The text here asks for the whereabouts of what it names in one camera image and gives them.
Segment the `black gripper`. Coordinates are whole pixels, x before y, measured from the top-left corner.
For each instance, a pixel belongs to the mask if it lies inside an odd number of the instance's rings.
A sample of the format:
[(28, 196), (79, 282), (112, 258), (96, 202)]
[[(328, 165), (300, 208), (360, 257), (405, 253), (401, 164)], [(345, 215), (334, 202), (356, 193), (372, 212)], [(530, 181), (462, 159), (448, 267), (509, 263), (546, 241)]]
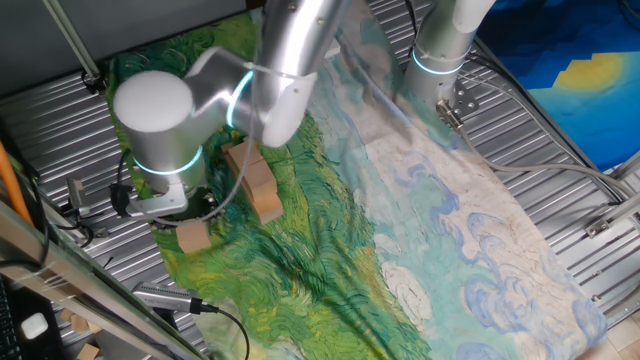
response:
[(198, 188), (188, 199), (185, 211), (165, 216), (164, 219), (153, 219), (152, 228), (158, 231), (173, 231), (175, 226), (171, 221), (193, 220), (211, 213), (216, 214), (218, 206), (218, 201), (208, 189)]

